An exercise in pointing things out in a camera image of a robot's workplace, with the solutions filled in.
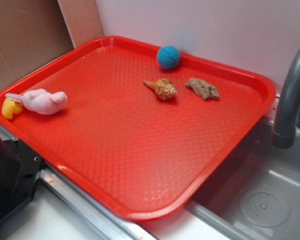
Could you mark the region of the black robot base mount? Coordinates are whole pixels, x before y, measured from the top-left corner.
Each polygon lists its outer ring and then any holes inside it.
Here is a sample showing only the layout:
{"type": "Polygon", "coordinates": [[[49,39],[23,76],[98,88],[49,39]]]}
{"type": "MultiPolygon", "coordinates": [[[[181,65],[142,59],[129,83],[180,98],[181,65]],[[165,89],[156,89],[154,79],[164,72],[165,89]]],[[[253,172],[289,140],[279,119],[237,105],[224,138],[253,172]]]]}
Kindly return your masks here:
{"type": "Polygon", "coordinates": [[[0,137],[0,224],[33,200],[43,164],[22,140],[0,137]]]}

